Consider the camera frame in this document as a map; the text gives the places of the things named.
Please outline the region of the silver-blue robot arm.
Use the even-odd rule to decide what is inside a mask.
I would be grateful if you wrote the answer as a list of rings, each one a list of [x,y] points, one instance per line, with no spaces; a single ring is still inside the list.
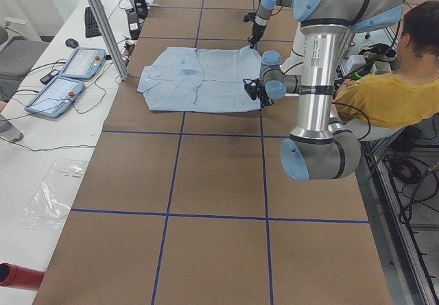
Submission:
[[[270,17],[274,14],[275,7],[292,7],[294,0],[259,0],[256,12],[249,12],[244,17],[244,22],[252,23],[252,33],[248,37],[251,49],[254,49],[260,39],[263,37],[266,26]]]
[[[295,127],[281,145],[285,173],[297,180],[337,179],[359,164],[357,137],[332,110],[343,35],[399,22],[404,0],[293,0],[305,37]]]

